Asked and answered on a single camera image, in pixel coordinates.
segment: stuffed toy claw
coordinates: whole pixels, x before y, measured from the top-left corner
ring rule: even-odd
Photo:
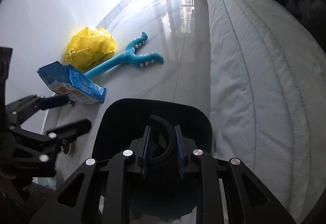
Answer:
[[[135,55],[135,50],[141,47],[142,44],[145,44],[147,39],[148,35],[145,32],[142,32],[141,36],[130,41],[126,46],[125,52],[87,71],[84,73],[85,76],[92,79],[117,65],[126,63],[130,63],[136,67],[143,67],[144,65],[148,66],[150,63],[154,63],[155,61],[163,64],[164,59],[158,53],[149,52],[145,55]]]

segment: yellow plastic bag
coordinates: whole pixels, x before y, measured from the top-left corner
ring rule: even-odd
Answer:
[[[117,43],[104,28],[84,28],[67,44],[66,59],[82,72],[113,56]]]

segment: tile floor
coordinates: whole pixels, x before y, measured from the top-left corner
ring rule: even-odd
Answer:
[[[137,68],[121,65],[94,79],[107,88],[104,104],[62,108],[57,125],[88,118],[89,134],[79,137],[72,155],[59,154],[57,167],[66,180],[91,157],[105,110],[122,98],[144,98],[194,106],[210,114],[210,40],[206,0],[133,0],[107,30],[118,43],[116,54],[144,31],[149,39],[136,54],[158,52],[164,64]]]

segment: bed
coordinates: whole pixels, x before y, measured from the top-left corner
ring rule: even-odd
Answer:
[[[238,157],[301,222],[326,186],[326,55],[274,0],[207,0],[215,158]]]

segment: white wall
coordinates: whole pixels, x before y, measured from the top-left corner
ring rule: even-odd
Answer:
[[[29,94],[53,93],[36,73],[63,61],[66,44],[80,29],[95,27],[121,0],[3,0],[0,45],[13,48],[6,103]],[[27,121],[25,129],[40,132],[45,113]]]

